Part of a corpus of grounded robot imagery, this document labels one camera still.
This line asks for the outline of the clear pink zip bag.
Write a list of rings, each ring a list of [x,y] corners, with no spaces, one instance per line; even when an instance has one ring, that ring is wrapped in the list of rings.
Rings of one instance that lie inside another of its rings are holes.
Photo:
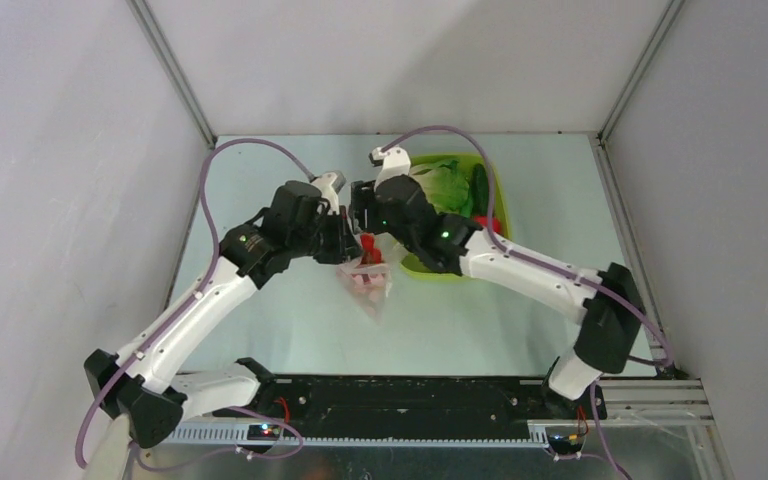
[[[385,263],[360,266],[361,256],[336,267],[336,278],[354,304],[374,324],[384,320],[386,302],[393,285],[393,274],[401,266],[407,251],[387,233],[373,234]]]

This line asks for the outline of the red apple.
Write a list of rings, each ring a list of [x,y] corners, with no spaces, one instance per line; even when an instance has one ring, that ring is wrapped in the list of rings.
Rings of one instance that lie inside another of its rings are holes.
[[[503,233],[502,223],[496,217],[475,215],[472,217],[472,219],[482,227],[490,227],[491,230],[496,234],[501,235]]]

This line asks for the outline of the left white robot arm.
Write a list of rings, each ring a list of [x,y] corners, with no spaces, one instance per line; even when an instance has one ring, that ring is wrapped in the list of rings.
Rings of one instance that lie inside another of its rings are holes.
[[[114,353],[96,350],[87,357],[93,394],[110,418],[129,418],[131,441],[154,447],[182,421],[233,406],[257,417],[272,411],[276,390],[255,361],[192,376],[179,369],[229,313],[292,260],[339,265],[359,256],[339,202],[344,183],[328,172],[310,183],[281,185],[270,206],[217,241],[207,271],[140,335]]]

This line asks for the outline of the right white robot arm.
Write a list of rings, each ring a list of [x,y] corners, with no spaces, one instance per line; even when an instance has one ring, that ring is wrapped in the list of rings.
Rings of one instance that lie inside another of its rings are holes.
[[[541,392],[545,411],[566,418],[604,374],[622,372],[643,316],[628,268],[568,266],[520,247],[466,217],[438,213],[418,182],[397,175],[351,186],[350,215],[365,233],[389,234],[434,274],[483,280],[532,298],[578,325]]]

